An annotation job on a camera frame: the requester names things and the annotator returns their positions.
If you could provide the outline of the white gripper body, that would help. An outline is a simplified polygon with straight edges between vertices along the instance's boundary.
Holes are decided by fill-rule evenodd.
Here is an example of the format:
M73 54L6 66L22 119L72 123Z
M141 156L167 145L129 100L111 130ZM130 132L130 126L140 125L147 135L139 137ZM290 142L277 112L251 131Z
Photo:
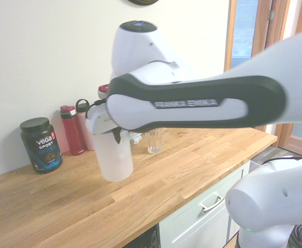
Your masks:
M90 134L103 134L114 131L120 133L120 128L114 123L107 112L106 104L92 105L86 112L86 127Z

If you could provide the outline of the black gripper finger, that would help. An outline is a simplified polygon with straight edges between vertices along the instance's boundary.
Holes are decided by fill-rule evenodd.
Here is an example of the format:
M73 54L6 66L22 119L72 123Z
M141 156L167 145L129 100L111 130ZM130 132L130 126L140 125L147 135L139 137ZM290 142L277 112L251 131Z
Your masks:
M115 141L119 144L120 140L121 140L121 136L120 136L120 132L121 132L122 128L121 127L116 127L114 129L112 129L112 133L114 136Z

